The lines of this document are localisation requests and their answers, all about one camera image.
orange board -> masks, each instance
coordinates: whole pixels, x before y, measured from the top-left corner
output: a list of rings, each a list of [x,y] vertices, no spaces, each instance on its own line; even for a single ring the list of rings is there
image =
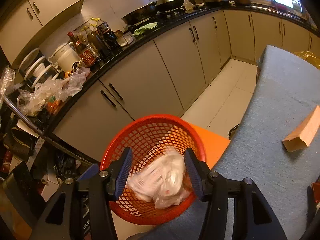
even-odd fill
[[[196,130],[199,137],[204,144],[206,163],[210,169],[218,162],[226,148],[228,147],[230,140],[203,129],[199,126],[189,123],[193,129]]]

bottle label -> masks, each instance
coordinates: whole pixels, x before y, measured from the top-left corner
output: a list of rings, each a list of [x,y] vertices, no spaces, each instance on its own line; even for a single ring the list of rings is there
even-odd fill
[[[87,66],[91,66],[96,61],[95,57],[88,49],[82,52],[79,56]]]
[[[109,25],[106,22],[101,23],[99,26],[97,26],[97,30],[101,33],[104,34],[107,31],[110,30]]]

yellow plastic bag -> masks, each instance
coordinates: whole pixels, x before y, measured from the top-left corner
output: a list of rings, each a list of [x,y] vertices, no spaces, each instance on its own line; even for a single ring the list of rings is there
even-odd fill
[[[294,52],[293,54],[304,59],[305,61],[309,62],[311,65],[315,66],[317,69],[320,70],[320,59],[318,59],[316,55],[312,52],[304,50],[302,52]]]

lower cabinet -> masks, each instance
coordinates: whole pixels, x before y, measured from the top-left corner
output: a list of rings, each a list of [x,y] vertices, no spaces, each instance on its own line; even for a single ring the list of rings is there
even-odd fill
[[[221,62],[218,39],[212,14],[200,16],[190,21],[196,35],[196,44],[201,58],[206,84],[219,74]]]
[[[218,39],[221,67],[231,57],[228,26],[226,18],[224,17],[223,10],[211,13],[211,16],[214,20],[214,27],[216,29]]]
[[[224,10],[233,56],[254,61],[254,35],[250,11]]]
[[[135,120],[149,114],[179,115],[183,111],[154,41],[125,57],[100,81]]]
[[[318,58],[320,58],[320,38],[314,35],[312,32],[309,32],[309,34],[310,34],[309,51],[311,51]]]
[[[294,53],[309,49],[309,31],[282,19],[282,49]]]
[[[255,60],[258,60],[267,45],[282,48],[282,24],[281,19],[257,12],[251,12],[254,42]]]
[[[82,153],[101,161],[109,142],[132,121],[97,81],[67,112],[53,133]]]
[[[192,32],[190,23],[186,22],[154,38],[154,41],[182,106],[188,109],[205,88],[196,34]]]

blue fabric surface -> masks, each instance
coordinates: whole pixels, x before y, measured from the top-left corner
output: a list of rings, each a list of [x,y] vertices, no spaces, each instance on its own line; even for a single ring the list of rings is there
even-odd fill
[[[229,147],[214,169],[225,178],[252,178],[278,217],[288,240],[306,227],[307,187],[320,174],[320,136],[309,148],[287,153],[282,139],[320,104],[320,71],[295,55],[267,46],[260,78]],[[206,203],[196,200],[182,215],[142,239],[198,239]],[[231,239],[229,200],[225,239]]]

